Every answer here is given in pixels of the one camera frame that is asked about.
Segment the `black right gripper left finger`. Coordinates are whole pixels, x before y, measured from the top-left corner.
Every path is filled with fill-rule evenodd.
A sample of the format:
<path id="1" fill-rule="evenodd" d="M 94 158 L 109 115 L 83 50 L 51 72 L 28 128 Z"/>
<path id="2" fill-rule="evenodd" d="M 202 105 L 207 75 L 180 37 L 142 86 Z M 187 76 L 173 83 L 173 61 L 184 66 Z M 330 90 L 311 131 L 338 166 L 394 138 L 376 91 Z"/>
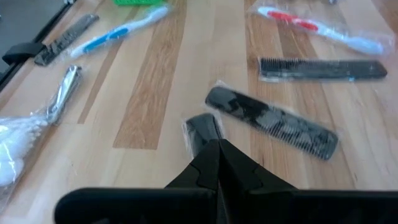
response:
<path id="1" fill-rule="evenodd" d="M 81 188 L 56 204 L 55 223 L 215 223 L 220 145 L 211 140 L 162 189 Z"/>

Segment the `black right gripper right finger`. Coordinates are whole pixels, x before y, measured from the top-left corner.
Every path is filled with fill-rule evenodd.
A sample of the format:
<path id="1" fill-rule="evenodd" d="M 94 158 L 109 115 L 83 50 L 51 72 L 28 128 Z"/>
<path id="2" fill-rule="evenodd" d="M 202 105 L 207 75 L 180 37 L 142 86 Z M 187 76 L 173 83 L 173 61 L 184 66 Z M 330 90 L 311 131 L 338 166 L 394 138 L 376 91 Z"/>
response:
<path id="1" fill-rule="evenodd" d="M 298 189 L 229 141 L 219 145 L 219 178 L 232 223 L 397 224 L 396 191 Z"/>

